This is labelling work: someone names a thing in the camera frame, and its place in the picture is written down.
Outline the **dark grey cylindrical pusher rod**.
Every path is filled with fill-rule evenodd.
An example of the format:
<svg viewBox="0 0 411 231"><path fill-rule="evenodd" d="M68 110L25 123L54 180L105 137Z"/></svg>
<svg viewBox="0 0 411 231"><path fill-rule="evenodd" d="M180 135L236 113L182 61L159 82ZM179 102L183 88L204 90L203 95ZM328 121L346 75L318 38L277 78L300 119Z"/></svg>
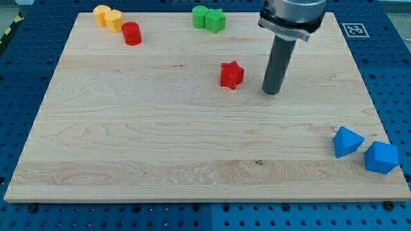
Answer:
<svg viewBox="0 0 411 231"><path fill-rule="evenodd" d="M288 41L278 36L274 37L262 84L264 93L275 95L281 90L295 43L295 40Z"/></svg>

